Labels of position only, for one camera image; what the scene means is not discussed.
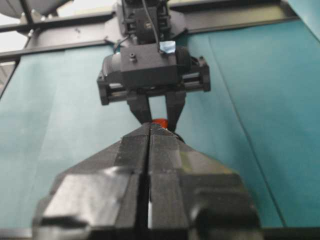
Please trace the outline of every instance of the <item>red cap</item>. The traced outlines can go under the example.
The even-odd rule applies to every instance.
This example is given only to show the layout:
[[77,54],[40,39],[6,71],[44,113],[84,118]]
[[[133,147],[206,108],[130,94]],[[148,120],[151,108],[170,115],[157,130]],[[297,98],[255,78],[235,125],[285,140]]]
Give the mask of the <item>red cap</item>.
[[153,119],[152,122],[154,124],[159,124],[161,125],[161,127],[163,127],[164,129],[168,128],[168,120],[165,118],[157,118],[157,119]]

